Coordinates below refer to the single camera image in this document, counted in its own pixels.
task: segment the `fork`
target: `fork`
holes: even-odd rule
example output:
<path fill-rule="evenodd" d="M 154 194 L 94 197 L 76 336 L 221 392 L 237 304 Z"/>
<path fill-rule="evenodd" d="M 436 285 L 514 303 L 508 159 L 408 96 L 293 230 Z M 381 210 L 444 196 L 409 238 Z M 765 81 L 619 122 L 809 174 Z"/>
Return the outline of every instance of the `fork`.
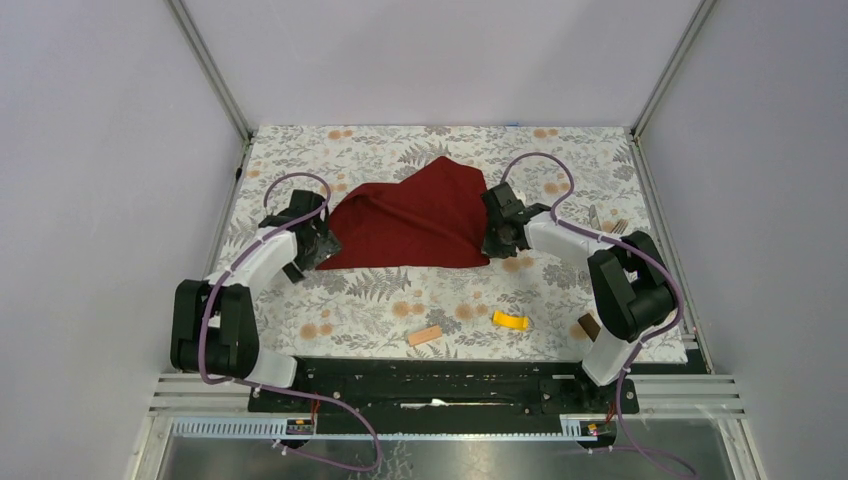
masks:
<path fill-rule="evenodd" d="M 629 222 L 624 218 L 619 219 L 617 222 L 615 222 L 615 225 L 613 225 L 612 230 L 610 230 L 610 233 L 621 235 L 622 233 L 624 233 L 624 229 L 627 228 L 628 223 Z"/>

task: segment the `red cloth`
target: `red cloth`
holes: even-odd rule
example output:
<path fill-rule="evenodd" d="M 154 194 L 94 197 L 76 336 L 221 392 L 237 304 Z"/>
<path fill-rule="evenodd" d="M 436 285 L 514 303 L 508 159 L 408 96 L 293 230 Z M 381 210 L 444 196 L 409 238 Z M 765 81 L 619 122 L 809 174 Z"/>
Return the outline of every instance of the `red cloth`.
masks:
<path fill-rule="evenodd" d="M 439 157 L 400 183 L 366 183 L 330 214 L 342 251 L 319 270 L 479 267 L 486 232 L 483 173 Z"/>

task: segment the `table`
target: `table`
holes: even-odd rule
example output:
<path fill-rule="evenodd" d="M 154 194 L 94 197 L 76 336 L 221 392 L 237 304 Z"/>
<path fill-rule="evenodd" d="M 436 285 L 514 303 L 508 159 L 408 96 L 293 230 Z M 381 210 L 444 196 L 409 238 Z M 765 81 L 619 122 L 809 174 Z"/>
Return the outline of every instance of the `table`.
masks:
<path fill-rule="evenodd" d="M 625 233 L 650 233 L 623 128 L 263 126 L 236 193 L 218 268 L 252 239 L 266 214 L 265 190 L 283 174 L 308 171 L 327 180 L 332 209 L 356 186 L 398 182 L 440 155 L 480 169 L 491 187 L 511 159 L 532 151 L 557 156 L 574 174 L 575 193 L 560 207 L 561 216 L 587 223 L 594 204 L 604 226 L 623 218 L 629 221 Z M 550 205 L 569 187 L 559 167 L 540 157 L 513 168 L 509 181 L 528 203 Z M 271 196 L 275 210 L 294 188 L 327 193 L 309 179 L 283 182 Z M 254 296 L 262 344 L 288 355 L 579 361 L 591 346 L 577 324 L 594 309 L 588 276 L 540 252 L 470 269 L 309 272 L 295 285 L 280 274 Z M 530 317 L 530 328 L 493 326 L 495 310 Z M 409 333 L 433 325 L 441 327 L 441 339 L 407 344 Z M 685 362 L 679 332 L 649 342 L 637 361 Z"/>

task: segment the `wooden block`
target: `wooden block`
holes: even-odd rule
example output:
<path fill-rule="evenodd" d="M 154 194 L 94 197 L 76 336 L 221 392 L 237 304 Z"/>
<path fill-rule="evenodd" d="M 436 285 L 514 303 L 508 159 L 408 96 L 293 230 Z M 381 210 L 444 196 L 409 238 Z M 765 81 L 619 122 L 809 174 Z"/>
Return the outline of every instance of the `wooden block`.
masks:
<path fill-rule="evenodd" d="M 409 341 L 409 346 L 414 347 L 416 345 L 429 342 L 430 340 L 435 340 L 441 336 L 442 327 L 435 325 L 415 333 L 410 333 L 407 340 Z"/>
<path fill-rule="evenodd" d="M 577 323 L 583 327 L 583 331 L 586 332 L 586 335 L 588 335 L 589 339 L 593 342 L 596 338 L 598 338 L 598 334 L 601 333 L 601 326 L 598 325 L 598 322 L 595 321 L 595 317 L 593 317 L 591 313 L 587 313 L 577 319 Z"/>

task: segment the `white wall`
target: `white wall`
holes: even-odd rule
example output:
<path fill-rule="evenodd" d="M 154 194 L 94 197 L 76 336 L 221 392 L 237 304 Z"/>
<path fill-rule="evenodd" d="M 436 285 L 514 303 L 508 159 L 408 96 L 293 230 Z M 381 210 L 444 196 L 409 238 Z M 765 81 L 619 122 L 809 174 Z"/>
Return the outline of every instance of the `white wall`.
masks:
<path fill-rule="evenodd" d="M 0 7 L 0 478 L 120 478 L 239 141 L 163 1 Z"/>
<path fill-rule="evenodd" d="M 632 125 L 698 0 L 189 0 L 258 124 Z"/>
<path fill-rule="evenodd" d="M 848 2 L 719 2 L 644 137 L 769 478 L 845 478 Z"/>

